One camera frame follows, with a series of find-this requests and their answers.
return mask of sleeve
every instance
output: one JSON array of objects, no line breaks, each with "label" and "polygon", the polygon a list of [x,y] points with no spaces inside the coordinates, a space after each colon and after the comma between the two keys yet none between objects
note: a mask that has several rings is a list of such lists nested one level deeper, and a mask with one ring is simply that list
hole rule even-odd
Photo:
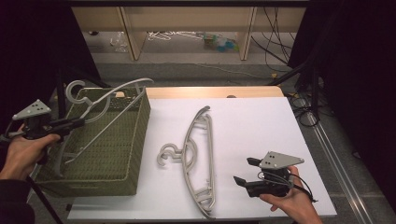
[{"label": "sleeve", "polygon": [[29,191],[25,181],[0,180],[0,223],[35,223],[35,212],[27,203]]}]

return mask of green plastic object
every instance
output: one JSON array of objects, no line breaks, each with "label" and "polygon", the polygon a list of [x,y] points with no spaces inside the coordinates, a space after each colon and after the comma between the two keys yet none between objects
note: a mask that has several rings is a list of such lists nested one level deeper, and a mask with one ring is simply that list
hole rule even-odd
[{"label": "green plastic object", "polygon": [[[97,100],[111,89],[82,89],[78,99],[87,96]],[[137,96],[135,88],[120,90],[121,97],[111,99],[110,108],[97,121],[75,129],[67,141],[65,153],[76,152],[87,145],[125,106]],[[86,119],[100,113],[106,101],[95,107]],[[68,118],[79,117],[86,104],[72,105]],[[135,195],[150,105],[146,94],[122,114],[83,154],[73,162],[61,165],[63,177],[53,166],[59,148],[49,152],[48,163],[41,167],[35,182],[54,197],[125,196]]]}]

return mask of white table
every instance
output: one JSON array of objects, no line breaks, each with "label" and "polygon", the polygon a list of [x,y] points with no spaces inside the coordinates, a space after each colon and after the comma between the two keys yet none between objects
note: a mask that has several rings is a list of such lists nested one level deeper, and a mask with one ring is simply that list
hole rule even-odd
[{"label": "white table", "polygon": [[[304,158],[297,165],[301,177],[312,189],[320,216],[336,212],[318,169],[313,162],[289,103],[284,97],[150,99],[151,113],[140,169],[137,194],[122,197],[76,198],[68,219],[74,221],[198,221],[200,213],[185,184],[181,163],[168,159],[161,167],[157,154],[166,143],[181,147],[196,112],[209,105],[213,119],[216,204],[211,215],[217,220],[284,217],[270,211],[270,204],[249,198],[233,176],[256,181],[258,167],[246,158],[262,159],[271,150]],[[198,148],[204,138],[195,133]],[[205,148],[199,151],[192,184],[200,188],[207,179]]]}]

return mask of gray floor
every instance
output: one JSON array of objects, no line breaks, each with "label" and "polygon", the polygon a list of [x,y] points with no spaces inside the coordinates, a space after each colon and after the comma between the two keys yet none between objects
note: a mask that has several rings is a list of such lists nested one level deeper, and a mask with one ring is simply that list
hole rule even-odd
[{"label": "gray floor", "polygon": [[[202,40],[172,35],[171,40],[147,40],[139,61],[132,62],[128,53],[115,52],[115,47],[109,45],[110,38],[114,34],[84,35],[103,81],[114,86],[138,77],[154,79],[155,83],[151,86],[253,86],[266,85],[272,80],[272,76],[281,76],[284,73],[273,71],[266,65],[263,50],[254,42],[250,45],[248,59],[240,61],[236,51],[218,52],[215,49],[206,48]],[[233,38],[233,33],[223,33],[222,35]],[[254,34],[254,37],[259,43],[266,46],[267,42],[262,34]],[[290,34],[281,34],[281,37],[284,44],[292,46],[293,39]],[[278,57],[284,58],[279,46],[270,44],[269,47],[269,50]],[[289,70],[272,56],[267,57],[267,63],[278,70]],[[296,78],[293,77],[282,83],[281,89],[285,93],[294,92],[293,85]],[[323,97],[321,104],[326,105]],[[320,109],[320,125],[323,126],[332,147],[364,201],[372,221],[374,223],[396,223],[396,216],[387,200],[364,164],[351,155],[353,146],[348,141],[337,118],[331,114],[332,111],[329,107],[322,107]],[[338,213],[336,217],[324,217],[324,223],[359,223],[314,129],[303,125],[300,127]],[[55,206],[62,220],[67,223],[65,207],[72,203],[73,199],[49,197],[49,200]],[[36,223],[53,223],[49,213],[34,194],[30,204],[35,209]],[[289,218],[270,219],[264,220],[262,223],[289,224],[291,220]]]}]

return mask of green basket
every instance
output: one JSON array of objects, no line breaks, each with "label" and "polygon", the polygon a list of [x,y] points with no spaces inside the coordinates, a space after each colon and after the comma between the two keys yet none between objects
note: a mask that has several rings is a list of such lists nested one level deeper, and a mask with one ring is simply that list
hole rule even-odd
[{"label": "green basket", "polygon": [[[111,89],[82,89],[78,99],[86,96],[96,101]],[[75,129],[66,142],[65,153],[75,153],[85,147],[107,124],[137,96],[135,89],[119,91],[124,97],[111,99],[107,112],[97,121]],[[106,105],[103,100],[85,119],[96,117]],[[72,105],[68,118],[77,118],[87,104]],[[144,94],[125,111],[100,137],[74,161],[64,164],[59,177],[54,172],[60,147],[49,152],[49,160],[39,170],[35,182],[43,191],[55,197],[122,196],[136,194],[140,162],[149,123],[149,99]]]}]

